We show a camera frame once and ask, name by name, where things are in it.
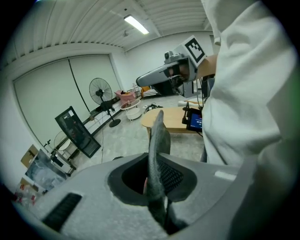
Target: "fluorescent light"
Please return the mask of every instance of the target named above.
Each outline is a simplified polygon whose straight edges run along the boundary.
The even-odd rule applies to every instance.
[[[148,34],[149,32],[147,29],[144,28],[143,25],[141,25],[133,16],[129,15],[127,17],[124,17],[124,20],[128,23],[130,23],[132,26],[134,26],[136,29],[141,31],[143,34]]]

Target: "pink chair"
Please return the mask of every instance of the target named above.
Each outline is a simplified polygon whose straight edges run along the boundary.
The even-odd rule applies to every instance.
[[[127,101],[135,100],[135,92],[130,92],[129,94],[121,94],[121,90],[115,92],[115,94],[120,98],[121,103],[124,104]]]

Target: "white sleeve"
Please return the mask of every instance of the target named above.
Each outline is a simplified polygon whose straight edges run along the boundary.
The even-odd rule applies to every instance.
[[[210,22],[212,32],[214,35],[214,43],[215,45],[220,46],[221,45],[221,37],[220,37],[220,31],[217,28],[216,20],[212,15],[212,8],[216,4],[217,1],[211,1],[211,0],[201,0],[204,11],[206,13],[207,19]]]

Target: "ceiling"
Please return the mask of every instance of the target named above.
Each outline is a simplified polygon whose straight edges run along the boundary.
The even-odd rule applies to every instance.
[[[132,15],[149,34],[124,21]],[[1,68],[39,49],[94,43],[130,50],[170,34],[211,30],[201,0],[40,0],[20,23]]]

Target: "white label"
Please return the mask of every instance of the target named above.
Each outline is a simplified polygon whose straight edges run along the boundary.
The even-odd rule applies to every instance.
[[[70,117],[74,116],[74,113],[72,112],[72,110],[70,110],[68,113],[70,114]]]
[[[229,180],[229,181],[234,181],[236,178],[236,175],[229,174],[226,172],[221,172],[221,171],[216,171],[215,176],[218,178],[223,178],[223,179]]]
[[[195,55],[196,59],[199,58],[202,55],[202,51],[199,49],[199,45],[195,45],[192,43],[192,46],[188,46],[189,49],[192,51],[192,53]]]

